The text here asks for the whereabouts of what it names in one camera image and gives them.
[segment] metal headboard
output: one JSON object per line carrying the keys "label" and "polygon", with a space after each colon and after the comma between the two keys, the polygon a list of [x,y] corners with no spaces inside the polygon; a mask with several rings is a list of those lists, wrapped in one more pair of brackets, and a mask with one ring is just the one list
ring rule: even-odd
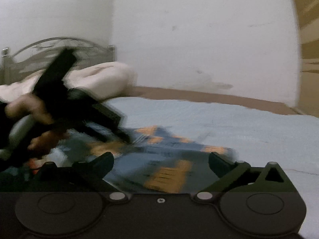
{"label": "metal headboard", "polygon": [[2,50],[0,85],[23,80],[30,74],[45,69],[65,47],[76,49],[78,58],[74,69],[83,69],[105,62],[114,62],[115,46],[102,47],[94,42],[75,37],[53,37],[32,43],[10,55],[8,47]]}

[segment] circular cover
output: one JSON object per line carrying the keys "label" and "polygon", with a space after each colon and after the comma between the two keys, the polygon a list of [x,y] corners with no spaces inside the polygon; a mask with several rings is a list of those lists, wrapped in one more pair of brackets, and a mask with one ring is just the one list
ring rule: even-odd
{"label": "circular cover", "polygon": [[239,192],[221,198],[220,210],[235,227],[252,235],[284,235],[298,229],[306,206],[297,192]]}
{"label": "circular cover", "polygon": [[95,192],[25,192],[15,212],[27,229],[44,235],[65,235],[92,224],[103,210]]}

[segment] silver screw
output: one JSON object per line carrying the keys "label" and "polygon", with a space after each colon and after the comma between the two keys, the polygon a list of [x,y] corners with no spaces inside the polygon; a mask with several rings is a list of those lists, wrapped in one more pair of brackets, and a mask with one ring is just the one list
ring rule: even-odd
{"label": "silver screw", "polygon": [[164,203],[166,200],[165,199],[162,199],[162,198],[160,198],[160,199],[157,199],[157,203]]}
{"label": "silver screw", "polygon": [[125,198],[125,194],[122,192],[112,192],[109,197],[112,200],[122,200]]}
{"label": "silver screw", "polygon": [[213,194],[211,194],[210,192],[202,191],[197,194],[197,197],[200,200],[209,200],[213,197]]}

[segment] white cloth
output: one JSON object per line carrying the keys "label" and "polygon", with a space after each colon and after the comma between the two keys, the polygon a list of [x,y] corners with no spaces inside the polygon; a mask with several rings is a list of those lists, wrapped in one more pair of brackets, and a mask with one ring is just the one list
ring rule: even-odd
{"label": "white cloth", "polygon": [[[37,71],[21,82],[0,85],[0,100],[11,102],[32,91],[43,70]],[[97,100],[103,101],[125,94],[136,82],[136,73],[120,62],[102,63],[81,70],[73,70],[65,77],[68,88],[82,88]]]}

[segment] brown mattress edge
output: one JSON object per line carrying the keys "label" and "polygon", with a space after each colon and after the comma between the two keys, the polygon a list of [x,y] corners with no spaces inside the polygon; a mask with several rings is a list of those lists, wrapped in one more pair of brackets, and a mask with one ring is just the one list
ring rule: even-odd
{"label": "brown mattress edge", "polygon": [[134,87],[129,94],[130,97],[142,97],[153,100],[182,100],[191,102],[221,103],[240,105],[250,109],[272,112],[281,115],[296,115],[293,109],[284,103],[263,101],[245,97],[238,97],[224,94],[211,94],[194,91],[153,88],[153,87]]}

